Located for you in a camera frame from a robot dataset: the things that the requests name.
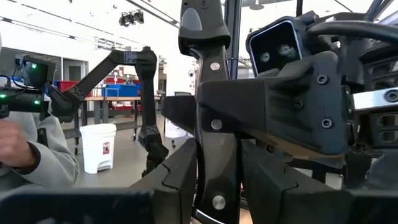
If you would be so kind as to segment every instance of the gray floor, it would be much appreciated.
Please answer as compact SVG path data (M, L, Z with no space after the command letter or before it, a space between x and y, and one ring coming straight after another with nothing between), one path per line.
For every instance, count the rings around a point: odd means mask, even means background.
M118 123L131 121L132 118L118 118L111 119L110 122ZM163 130L164 119L158 116L157 123L159 131ZM72 128L72 124L62 124L63 128ZM82 154L79 153L77 158L80 163L81 172L76 182L76 187L127 187L135 183L141 178L141 173L146 166L146 151L137 142L131 141L132 130L118 131L115 139L115 150L114 150L114 167L110 170L100 171L97 174L87 174L83 169L83 158ZM178 149L185 142L186 138L175 139L175 145ZM71 151L74 151L74 140L68 140L68 147ZM171 147L171 139L164 138L164 145L170 150L171 153L175 151ZM307 175L311 175L310 170L300 170ZM341 178L336 174L328 174L326 177L326 183L335 188L341 187Z

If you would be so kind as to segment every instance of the metal pole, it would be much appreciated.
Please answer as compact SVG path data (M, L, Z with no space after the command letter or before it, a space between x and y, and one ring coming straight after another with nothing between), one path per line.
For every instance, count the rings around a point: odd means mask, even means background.
M377 9L376 16L374 18L379 18L379 16L391 5L393 1L394 0L384 0L379 6L379 9Z
M379 22L382 25L396 25L398 24L398 11L392 13L390 16L385 17Z
M241 11L242 0L226 0L224 21L231 34L231 45L226 54L228 60L229 77L237 79L238 77L238 59L239 59L239 33L241 30Z

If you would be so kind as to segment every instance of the spotlight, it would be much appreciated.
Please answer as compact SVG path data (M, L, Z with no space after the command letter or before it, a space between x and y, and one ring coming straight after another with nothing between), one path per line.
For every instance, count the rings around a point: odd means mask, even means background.
M132 12L122 12L122 16L119 19L119 24L124 27L129 25L136 25L137 23L144 23L144 13L141 10Z
M250 6L249 8L250 8L251 10L261 10L261 9L264 8L264 6L261 5L261 4L259 3L259 0L256 0L256 2L254 3L254 5Z

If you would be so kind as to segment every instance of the bolt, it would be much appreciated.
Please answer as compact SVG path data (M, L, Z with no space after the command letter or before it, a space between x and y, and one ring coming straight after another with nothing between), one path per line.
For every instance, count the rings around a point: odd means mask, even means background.
M214 130L220 130L223 127L223 122L219 119L214 119L213 121L211 121L211 127Z
M217 210L222 210L225 208L226 202L225 198L221 195L217 195L213 198L213 207Z
M303 102L301 102L301 101L294 102L294 108L298 109L298 110L303 108Z
M320 75L317 78L317 82L319 85L323 85L328 82L328 77L326 75Z
M390 90L384 95L384 98L390 103L395 103L398 101L398 91Z
M333 121L331 119L323 119L321 124L323 128L331 128Z
M270 145L268 145L268 146L266 147L266 150L267 150L268 152L271 152L271 153L273 153L273 152L276 151L275 148L274 148L273 146L270 146Z
M219 70L220 69L220 65L217 62L213 62L210 64L210 68L215 71L215 70Z

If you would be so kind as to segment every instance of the camera lens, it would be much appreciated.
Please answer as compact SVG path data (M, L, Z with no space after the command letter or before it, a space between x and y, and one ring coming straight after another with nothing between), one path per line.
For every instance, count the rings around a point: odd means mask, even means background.
M293 59L297 56L297 52L293 47L287 44L282 44L279 48L279 55Z
M266 53L261 55L261 61L264 62L264 63L268 62L269 58L270 58L270 56L269 56L268 52L266 52Z

